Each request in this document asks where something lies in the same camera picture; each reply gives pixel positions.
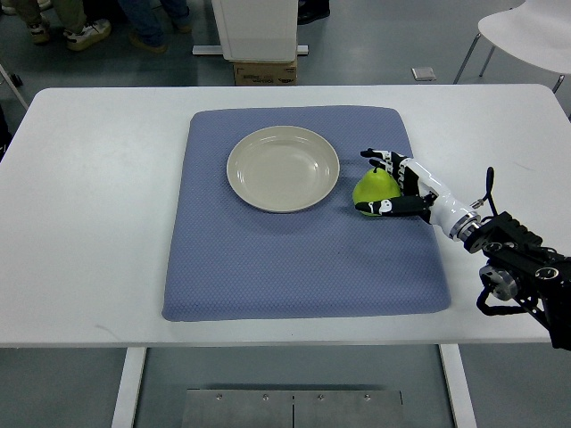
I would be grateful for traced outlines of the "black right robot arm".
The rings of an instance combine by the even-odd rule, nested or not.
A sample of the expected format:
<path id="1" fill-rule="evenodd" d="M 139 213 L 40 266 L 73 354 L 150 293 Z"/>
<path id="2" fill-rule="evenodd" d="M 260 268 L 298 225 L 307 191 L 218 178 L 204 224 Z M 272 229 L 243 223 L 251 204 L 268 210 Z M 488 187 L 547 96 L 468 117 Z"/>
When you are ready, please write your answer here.
<path id="1" fill-rule="evenodd" d="M 492 211 L 462 231 L 464 248 L 487 258 L 479 277 L 484 289 L 476 306 L 485 315 L 530 314 L 550 334 L 555 349 L 570 349 L 570 258 L 542 245 L 492 198 L 493 168 L 486 171 L 483 200 Z"/>

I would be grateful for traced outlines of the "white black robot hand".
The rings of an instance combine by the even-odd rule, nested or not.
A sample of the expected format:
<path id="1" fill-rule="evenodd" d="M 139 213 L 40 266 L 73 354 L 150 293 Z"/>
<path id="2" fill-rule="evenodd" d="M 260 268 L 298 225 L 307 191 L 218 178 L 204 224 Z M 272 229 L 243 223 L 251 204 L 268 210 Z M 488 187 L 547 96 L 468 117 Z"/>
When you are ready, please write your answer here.
<path id="1" fill-rule="evenodd" d="M 382 217 L 419 216 L 439 226 L 454 241 L 466 241 L 481 226 L 481 217 L 474 208 L 457 200 L 442 180 L 411 157 L 371 148 L 360 155 L 394 178 L 401 196 L 357 202 L 356 210 Z"/>

